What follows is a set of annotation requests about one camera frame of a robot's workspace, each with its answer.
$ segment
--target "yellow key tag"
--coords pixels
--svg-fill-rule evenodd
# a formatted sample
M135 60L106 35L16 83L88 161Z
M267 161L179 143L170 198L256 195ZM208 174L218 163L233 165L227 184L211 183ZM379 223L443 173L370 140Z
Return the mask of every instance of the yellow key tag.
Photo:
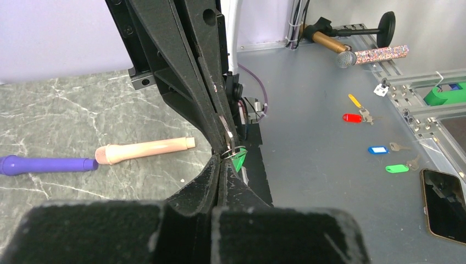
M349 99L351 99L351 102L354 103L354 105L357 107L357 108L363 108L363 106L359 103L359 101L350 93L348 95Z

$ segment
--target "purple handle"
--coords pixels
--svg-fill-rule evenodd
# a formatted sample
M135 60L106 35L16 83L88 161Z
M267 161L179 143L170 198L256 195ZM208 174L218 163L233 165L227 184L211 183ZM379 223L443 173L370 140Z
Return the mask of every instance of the purple handle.
M95 171L98 166L95 159L89 158L0 157L0 174L7 176L37 172L87 172Z

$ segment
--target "green plastic part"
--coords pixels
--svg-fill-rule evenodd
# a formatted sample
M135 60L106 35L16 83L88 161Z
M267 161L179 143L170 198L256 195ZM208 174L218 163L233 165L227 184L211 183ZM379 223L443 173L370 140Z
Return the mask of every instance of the green plastic part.
M390 173L401 173L409 171L409 167L404 164L390 165L385 167L385 170Z
M240 148L238 153L231 158L233 162L233 166L235 166L236 172L239 172L241 167L243 167L243 163L246 159L247 150L245 148Z
M454 91L441 92L436 86L425 97L424 101L429 106L450 105L452 103L466 103L466 83L457 84L460 88Z

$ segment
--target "white backdrop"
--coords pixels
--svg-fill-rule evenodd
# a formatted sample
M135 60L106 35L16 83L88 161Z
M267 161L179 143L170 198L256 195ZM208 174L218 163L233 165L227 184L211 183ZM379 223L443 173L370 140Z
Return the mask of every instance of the white backdrop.
M243 0L238 46L284 40L292 0ZM104 0L0 0L0 84L131 68ZM466 0L311 0L307 24L376 27L394 11L404 73L466 68Z
M291 3L243 0L238 45L284 40L290 12L285 6ZM396 15L392 45L410 48L407 58L396 60L404 73L466 68L465 0L310 0L306 24L325 17L333 26L363 23L375 28L387 11Z

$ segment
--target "gray marble countertop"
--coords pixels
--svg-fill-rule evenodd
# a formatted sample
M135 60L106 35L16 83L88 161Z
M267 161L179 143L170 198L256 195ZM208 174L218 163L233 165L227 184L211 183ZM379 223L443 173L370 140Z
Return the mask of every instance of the gray marble countertop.
M0 86L0 156L93 157L107 144L194 136L196 148L86 173L0 175L0 252L24 213L45 200L163 200L210 158L204 136L155 86L135 91L123 72Z

